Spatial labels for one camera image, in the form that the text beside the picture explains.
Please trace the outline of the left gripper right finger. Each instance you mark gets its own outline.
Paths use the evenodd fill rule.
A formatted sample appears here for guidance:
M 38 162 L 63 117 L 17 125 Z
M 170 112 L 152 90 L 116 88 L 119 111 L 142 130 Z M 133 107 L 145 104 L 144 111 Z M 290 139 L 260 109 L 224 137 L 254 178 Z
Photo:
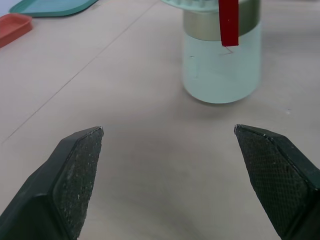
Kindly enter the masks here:
M 320 238 L 320 170 L 284 135 L 234 127 L 251 186 L 282 240 Z

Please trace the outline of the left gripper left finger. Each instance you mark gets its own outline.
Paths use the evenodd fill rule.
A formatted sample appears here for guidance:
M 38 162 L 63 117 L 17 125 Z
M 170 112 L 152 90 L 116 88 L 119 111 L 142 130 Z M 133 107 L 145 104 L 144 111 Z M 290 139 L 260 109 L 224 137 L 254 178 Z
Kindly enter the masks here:
M 87 217 L 104 130 L 63 138 L 0 216 L 2 240 L 76 240 Z

